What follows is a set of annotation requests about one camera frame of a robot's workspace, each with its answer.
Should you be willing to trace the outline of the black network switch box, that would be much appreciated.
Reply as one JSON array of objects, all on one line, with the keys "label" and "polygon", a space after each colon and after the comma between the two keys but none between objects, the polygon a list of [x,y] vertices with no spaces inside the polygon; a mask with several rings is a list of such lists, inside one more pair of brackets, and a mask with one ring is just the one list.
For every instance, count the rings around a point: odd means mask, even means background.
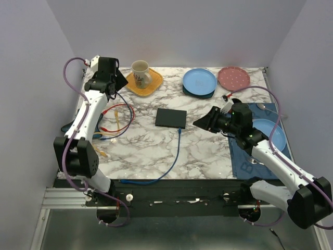
[{"label": "black network switch box", "polygon": [[158,108],[155,126],[167,128],[186,128],[187,111]]}]

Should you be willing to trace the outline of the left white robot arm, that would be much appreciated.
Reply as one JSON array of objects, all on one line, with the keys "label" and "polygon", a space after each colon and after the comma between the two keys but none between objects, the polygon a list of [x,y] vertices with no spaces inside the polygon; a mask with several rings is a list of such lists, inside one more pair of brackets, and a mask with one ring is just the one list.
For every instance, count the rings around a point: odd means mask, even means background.
[{"label": "left white robot arm", "polygon": [[84,192],[91,186],[99,191],[97,199],[109,206],[116,197],[113,184],[99,170],[99,157],[92,146],[92,139],[102,111],[128,81],[120,72],[116,58],[95,56],[83,62],[94,74],[85,83],[84,90],[72,88],[83,102],[68,131],[64,136],[56,137],[53,146],[59,170],[67,181],[72,183],[72,176],[79,177],[84,187],[73,184],[75,189]]}]

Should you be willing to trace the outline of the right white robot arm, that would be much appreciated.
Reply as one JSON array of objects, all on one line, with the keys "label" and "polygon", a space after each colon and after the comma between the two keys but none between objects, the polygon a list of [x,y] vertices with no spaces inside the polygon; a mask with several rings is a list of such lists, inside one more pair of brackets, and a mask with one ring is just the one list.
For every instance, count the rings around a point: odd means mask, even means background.
[{"label": "right white robot arm", "polygon": [[232,134],[237,145],[249,156],[263,163],[283,186],[253,179],[239,191],[240,200],[251,204],[262,200],[284,212],[301,229],[307,229],[332,214],[331,184],[316,178],[282,154],[269,138],[254,127],[252,111],[245,103],[230,106],[231,114],[216,106],[193,125],[211,133]]}]

